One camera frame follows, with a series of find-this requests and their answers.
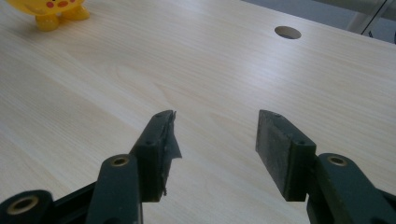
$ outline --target table surface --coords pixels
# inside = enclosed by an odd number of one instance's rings
[[[260,109],[396,193],[396,47],[234,0],[88,0],[42,33],[0,2],[0,200],[54,199],[177,111],[183,155],[146,223],[308,223],[255,151]],[[282,38],[277,26],[299,30]]]

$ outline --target yellow stuffed animal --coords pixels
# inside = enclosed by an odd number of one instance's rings
[[[84,0],[7,0],[16,9],[35,15],[38,29],[52,31],[58,28],[60,14],[71,21],[82,21],[90,12],[82,6]]]

